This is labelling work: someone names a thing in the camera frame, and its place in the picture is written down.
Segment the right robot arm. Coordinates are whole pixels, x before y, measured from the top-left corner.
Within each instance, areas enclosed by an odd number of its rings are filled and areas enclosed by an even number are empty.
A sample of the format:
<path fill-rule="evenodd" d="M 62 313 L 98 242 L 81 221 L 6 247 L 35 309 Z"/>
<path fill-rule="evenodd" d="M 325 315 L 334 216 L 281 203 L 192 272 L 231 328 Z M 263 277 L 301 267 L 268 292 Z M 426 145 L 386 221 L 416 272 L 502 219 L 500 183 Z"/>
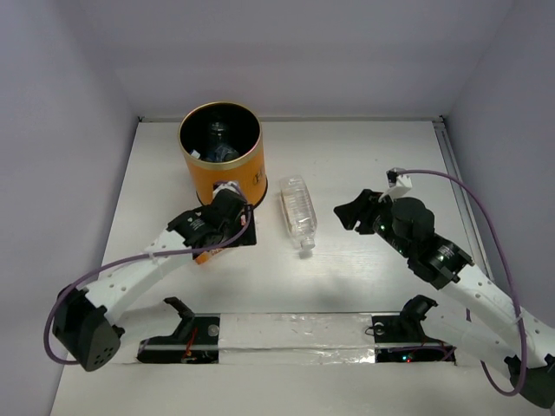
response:
<path fill-rule="evenodd" d="M 364 190 L 355 200 L 335 207 L 334 213 L 345 230 L 382 238 L 418 278 L 485 325 L 480 328 L 418 295 L 405 303 L 393 322 L 382 326 L 384 334 L 449 343 L 494 367 L 530 403 L 553 407 L 553 328 L 518 307 L 469 254 L 437 234 L 434 214 L 419 199 L 392 199 Z"/>

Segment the orange label plastic bottle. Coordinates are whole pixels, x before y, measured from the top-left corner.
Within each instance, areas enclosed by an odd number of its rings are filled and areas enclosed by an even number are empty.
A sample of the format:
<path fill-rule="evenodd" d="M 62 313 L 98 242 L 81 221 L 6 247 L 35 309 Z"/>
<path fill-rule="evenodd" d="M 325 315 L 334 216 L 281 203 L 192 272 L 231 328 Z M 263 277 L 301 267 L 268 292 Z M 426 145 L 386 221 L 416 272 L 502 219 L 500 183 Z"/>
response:
<path fill-rule="evenodd" d="M 193 255 L 193 260 L 196 264 L 207 263 L 209 260 L 217 256 L 223 250 L 224 248 L 218 248 L 218 249 L 203 251 L 200 254 Z"/>

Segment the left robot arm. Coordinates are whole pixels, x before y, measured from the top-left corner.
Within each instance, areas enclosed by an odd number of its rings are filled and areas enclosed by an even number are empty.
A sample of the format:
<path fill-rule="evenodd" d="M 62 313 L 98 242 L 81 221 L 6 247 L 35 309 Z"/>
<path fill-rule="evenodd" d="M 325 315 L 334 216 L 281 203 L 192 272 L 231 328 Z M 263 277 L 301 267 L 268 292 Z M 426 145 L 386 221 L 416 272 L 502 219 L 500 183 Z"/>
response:
<path fill-rule="evenodd" d="M 234 181 L 219 182 L 212 202 L 184 211 L 141 253 L 105 264 L 64 288 L 49 312 L 43 345 L 55 337 L 87 372 L 105 366 L 133 342 L 168 338 L 191 346 L 195 314 L 177 297 L 152 308 L 134 303 L 167 275 L 204 254 L 256 244 L 254 208 Z"/>

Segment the square clear plastic bottle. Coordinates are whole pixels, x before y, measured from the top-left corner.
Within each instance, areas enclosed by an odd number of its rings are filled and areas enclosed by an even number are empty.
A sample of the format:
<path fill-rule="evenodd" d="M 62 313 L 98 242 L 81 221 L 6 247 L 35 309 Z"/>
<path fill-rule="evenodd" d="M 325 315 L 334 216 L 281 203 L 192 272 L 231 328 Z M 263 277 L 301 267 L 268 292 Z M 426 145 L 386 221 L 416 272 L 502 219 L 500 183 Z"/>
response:
<path fill-rule="evenodd" d="M 280 200 L 287 230 L 300 257 L 316 247 L 317 215 L 308 186 L 300 175 L 280 179 Z"/>

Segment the slim clear plastic bottle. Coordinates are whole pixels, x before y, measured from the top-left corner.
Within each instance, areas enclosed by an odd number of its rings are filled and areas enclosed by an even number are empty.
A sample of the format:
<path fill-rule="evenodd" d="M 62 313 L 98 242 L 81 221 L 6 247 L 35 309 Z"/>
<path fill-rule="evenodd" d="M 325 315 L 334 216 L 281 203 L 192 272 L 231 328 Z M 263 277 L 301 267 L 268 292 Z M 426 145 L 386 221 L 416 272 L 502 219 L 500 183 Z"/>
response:
<path fill-rule="evenodd" d="M 230 148 L 229 134 L 230 127 L 227 123 L 223 121 L 214 121 L 209 124 L 208 129 L 208 143 L 211 150 Z"/>

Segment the blue label plastic bottle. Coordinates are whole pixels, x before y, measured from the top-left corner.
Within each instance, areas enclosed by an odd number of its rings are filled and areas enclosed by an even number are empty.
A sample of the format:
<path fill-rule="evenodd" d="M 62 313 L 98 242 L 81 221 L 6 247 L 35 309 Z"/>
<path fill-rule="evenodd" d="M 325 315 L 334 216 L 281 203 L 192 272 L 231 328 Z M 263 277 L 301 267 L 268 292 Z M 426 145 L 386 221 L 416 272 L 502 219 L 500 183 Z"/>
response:
<path fill-rule="evenodd" d="M 203 154 L 197 150 L 192 150 L 190 155 L 195 159 L 200 159 L 209 163 L 225 163 L 240 157 L 239 152 L 227 144 L 211 147 Z"/>

